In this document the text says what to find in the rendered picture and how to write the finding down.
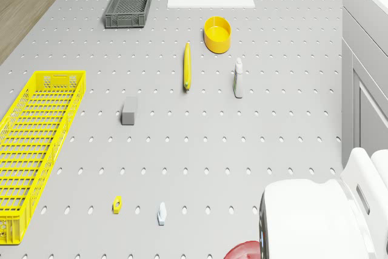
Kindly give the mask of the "bolt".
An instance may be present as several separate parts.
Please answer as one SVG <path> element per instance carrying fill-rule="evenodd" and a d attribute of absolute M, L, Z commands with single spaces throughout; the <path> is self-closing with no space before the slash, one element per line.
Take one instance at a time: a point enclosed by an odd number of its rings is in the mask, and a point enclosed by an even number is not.
<path fill-rule="evenodd" d="M 166 209 L 166 204 L 165 202 L 161 202 L 159 205 L 158 213 L 157 213 L 157 219 L 158 219 L 158 224 L 160 226 L 165 225 L 167 218 L 167 209 Z"/>

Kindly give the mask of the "yellow basket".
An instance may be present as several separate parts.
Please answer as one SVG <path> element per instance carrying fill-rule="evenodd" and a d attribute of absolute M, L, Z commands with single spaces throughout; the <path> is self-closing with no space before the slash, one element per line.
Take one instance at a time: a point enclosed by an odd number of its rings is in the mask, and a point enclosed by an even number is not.
<path fill-rule="evenodd" d="M 85 71 L 36 71 L 0 122 L 0 245 L 19 244 L 85 93 Z"/>

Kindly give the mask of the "grey cube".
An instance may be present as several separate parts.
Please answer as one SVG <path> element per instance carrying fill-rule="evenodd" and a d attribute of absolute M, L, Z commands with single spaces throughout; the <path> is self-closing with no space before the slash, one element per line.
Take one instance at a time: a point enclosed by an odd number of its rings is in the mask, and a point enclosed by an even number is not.
<path fill-rule="evenodd" d="M 135 96 L 128 96 L 124 101 L 121 113 L 122 125 L 134 125 L 138 109 L 138 99 Z"/>

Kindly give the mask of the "small white bottle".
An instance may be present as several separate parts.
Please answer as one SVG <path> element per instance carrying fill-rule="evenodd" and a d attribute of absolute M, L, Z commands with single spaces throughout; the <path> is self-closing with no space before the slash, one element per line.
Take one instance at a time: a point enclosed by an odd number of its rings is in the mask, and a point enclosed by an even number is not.
<path fill-rule="evenodd" d="M 241 58 L 237 58 L 235 62 L 235 71 L 233 79 L 233 92 L 236 98 L 243 97 L 243 63 Z"/>

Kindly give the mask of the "yellow bowl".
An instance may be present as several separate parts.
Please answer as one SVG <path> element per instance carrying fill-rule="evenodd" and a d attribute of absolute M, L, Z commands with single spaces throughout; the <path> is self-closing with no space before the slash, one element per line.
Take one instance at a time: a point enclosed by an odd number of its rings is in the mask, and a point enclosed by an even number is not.
<path fill-rule="evenodd" d="M 225 53 L 230 48 L 231 26 L 220 16 L 210 17 L 204 24 L 204 41 L 213 53 Z"/>

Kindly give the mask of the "white cabinet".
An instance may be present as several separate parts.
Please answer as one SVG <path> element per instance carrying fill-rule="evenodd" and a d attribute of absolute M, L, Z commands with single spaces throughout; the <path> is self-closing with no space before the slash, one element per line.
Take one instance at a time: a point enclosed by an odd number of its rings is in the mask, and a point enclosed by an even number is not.
<path fill-rule="evenodd" d="M 388 0 L 343 0 L 342 163 L 388 149 Z"/>

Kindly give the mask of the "dark grey basket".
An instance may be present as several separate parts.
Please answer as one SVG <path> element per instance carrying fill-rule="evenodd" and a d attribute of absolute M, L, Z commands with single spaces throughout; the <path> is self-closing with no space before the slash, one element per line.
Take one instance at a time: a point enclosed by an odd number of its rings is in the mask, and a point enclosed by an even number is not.
<path fill-rule="evenodd" d="M 110 0 L 105 10 L 106 28 L 143 27 L 152 0 Z"/>

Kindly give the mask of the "red plate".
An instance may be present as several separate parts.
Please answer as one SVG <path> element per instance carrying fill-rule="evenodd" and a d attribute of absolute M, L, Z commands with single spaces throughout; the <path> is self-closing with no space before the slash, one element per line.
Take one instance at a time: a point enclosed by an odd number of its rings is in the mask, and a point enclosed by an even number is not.
<path fill-rule="evenodd" d="M 226 254 L 224 259 L 261 259 L 259 242 L 246 241 L 238 244 Z"/>

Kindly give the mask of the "banana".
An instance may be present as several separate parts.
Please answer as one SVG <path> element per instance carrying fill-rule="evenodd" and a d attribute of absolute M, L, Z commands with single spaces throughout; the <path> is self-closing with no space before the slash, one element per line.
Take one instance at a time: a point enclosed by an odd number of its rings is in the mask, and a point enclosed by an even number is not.
<path fill-rule="evenodd" d="M 183 86 L 186 92 L 190 90 L 192 82 L 192 63 L 191 63 L 191 52 L 190 43 L 186 43 L 184 51 L 184 63 L 183 63 Z"/>

